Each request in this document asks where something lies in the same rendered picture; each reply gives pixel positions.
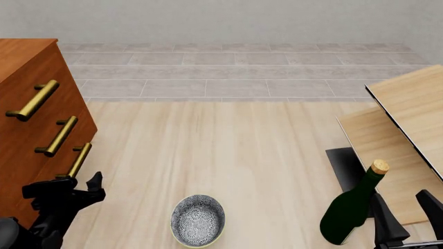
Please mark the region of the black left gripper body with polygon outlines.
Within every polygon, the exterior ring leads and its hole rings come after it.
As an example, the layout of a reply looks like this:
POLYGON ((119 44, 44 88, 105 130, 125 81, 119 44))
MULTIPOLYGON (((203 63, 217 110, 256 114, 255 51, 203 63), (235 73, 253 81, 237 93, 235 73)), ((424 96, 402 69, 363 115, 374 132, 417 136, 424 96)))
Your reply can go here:
POLYGON ((65 234, 80 211, 81 200, 74 194, 37 197, 31 203, 38 217, 31 225, 33 234, 65 234))

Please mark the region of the dark green corked bottle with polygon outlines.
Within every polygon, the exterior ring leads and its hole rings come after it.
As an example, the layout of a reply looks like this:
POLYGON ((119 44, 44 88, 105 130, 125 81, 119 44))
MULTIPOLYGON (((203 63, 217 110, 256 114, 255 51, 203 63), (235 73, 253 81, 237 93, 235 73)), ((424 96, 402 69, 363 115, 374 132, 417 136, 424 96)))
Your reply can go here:
POLYGON ((365 223, 374 189, 389 169, 386 161, 376 159, 352 190, 331 202, 320 221, 320 233, 325 240, 334 245, 344 244, 353 230, 365 223))

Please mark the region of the wooden drawer front, largest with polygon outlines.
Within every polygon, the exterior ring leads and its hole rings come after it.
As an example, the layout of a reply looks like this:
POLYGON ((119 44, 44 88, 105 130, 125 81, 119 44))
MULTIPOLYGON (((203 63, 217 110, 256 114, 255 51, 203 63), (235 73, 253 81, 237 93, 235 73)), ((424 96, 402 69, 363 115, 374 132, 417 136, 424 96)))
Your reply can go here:
POLYGON ((23 101, 33 86, 50 80, 59 82, 64 93, 80 98, 55 41, 0 39, 0 111, 5 103, 23 101))

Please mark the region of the wooden drawer front, medium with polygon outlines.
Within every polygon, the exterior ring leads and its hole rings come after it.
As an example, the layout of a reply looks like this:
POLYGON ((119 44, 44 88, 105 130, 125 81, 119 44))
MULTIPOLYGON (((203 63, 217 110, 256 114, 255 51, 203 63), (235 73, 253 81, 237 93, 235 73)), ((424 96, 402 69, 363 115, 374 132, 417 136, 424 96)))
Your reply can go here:
POLYGON ((81 98, 50 80, 0 111, 0 189, 19 189, 47 174, 84 109, 81 98))

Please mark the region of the pale wooden board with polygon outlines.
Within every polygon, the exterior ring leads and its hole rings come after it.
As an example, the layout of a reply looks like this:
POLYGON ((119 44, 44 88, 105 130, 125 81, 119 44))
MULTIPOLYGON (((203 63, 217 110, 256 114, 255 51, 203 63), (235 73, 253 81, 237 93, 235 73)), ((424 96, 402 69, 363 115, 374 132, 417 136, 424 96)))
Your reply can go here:
POLYGON ((443 66, 429 66, 365 89, 443 181, 443 66))
POLYGON ((364 168, 376 159, 388 163, 390 169, 376 190, 397 220, 403 225, 427 222, 415 195, 428 190, 443 202, 443 182, 391 119, 379 107, 372 107, 337 120, 364 168))

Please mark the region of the wooden drawer front, smallest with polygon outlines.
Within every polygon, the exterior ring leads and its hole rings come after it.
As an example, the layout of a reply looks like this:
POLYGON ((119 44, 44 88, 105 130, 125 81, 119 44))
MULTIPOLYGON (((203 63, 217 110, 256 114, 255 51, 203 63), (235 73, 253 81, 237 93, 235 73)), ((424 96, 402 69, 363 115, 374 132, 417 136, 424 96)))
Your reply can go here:
POLYGON ((25 199, 23 197, 22 187, 34 182, 53 180, 57 174, 66 174, 79 154, 78 151, 73 151, 73 148, 81 147, 86 142, 91 143, 98 130, 87 108, 83 108, 78 113, 65 111, 58 116, 49 118, 43 124, 43 128, 43 132, 37 133, 39 138, 32 141, 29 145, 29 159, 24 161, 24 172, 21 172, 19 176, 30 176, 30 178, 18 185, 19 199, 14 202, 12 212, 8 215, 16 217, 25 228, 29 228, 34 223, 38 216, 38 211, 34 211, 32 208, 32 199, 25 199), (41 153, 35 153, 34 149, 36 147, 47 147, 62 128, 62 126, 57 126, 56 122, 58 120, 67 120, 71 116, 76 116, 78 122, 56 155, 54 157, 46 157, 41 153))

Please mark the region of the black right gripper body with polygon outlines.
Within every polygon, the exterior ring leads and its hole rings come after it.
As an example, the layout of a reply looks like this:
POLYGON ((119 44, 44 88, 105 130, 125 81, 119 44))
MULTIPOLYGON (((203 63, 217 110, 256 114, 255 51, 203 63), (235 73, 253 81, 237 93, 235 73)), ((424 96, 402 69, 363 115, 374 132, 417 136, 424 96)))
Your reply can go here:
POLYGON ((443 249, 443 240, 411 243, 392 241, 377 244, 374 249, 443 249))

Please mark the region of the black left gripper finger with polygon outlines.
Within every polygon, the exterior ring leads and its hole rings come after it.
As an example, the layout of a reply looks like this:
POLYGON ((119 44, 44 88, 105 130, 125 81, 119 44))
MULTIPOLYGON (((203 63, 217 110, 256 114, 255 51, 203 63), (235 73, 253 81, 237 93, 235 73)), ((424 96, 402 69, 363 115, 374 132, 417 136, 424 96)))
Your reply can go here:
POLYGON ((75 203, 78 211, 90 205, 102 202, 106 197, 105 189, 102 188, 102 172, 96 172, 87 181, 87 190, 75 190, 75 203))

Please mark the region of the brown wooden cabinet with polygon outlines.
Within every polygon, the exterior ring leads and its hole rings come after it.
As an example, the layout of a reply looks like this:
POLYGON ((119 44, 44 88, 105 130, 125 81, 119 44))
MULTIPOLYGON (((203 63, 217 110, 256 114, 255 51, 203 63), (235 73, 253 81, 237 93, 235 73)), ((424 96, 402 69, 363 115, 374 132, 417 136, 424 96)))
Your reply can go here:
POLYGON ((0 39, 0 217, 29 228, 23 186, 79 168, 97 130, 56 39, 0 39))

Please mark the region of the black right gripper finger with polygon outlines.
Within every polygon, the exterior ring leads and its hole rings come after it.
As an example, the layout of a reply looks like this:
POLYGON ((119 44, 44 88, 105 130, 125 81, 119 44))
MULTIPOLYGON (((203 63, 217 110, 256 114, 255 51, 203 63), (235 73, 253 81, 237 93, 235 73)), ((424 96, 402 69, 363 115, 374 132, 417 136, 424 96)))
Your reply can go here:
POLYGON ((374 217, 375 242, 403 242, 410 237, 409 232, 398 222, 380 194, 373 194, 370 205, 374 217))
POLYGON ((428 217, 437 240, 443 240, 443 203, 437 200, 428 190, 421 190, 416 199, 428 217))

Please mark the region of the grey patterned bowl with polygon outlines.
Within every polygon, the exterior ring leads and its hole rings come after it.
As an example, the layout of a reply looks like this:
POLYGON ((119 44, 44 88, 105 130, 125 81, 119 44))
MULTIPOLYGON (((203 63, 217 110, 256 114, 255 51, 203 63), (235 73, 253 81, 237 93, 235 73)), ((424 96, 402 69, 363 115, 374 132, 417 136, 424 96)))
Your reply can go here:
POLYGON ((173 237, 188 248, 214 244, 224 231, 226 215, 213 197, 194 194, 177 203, 170 218, 173 237))

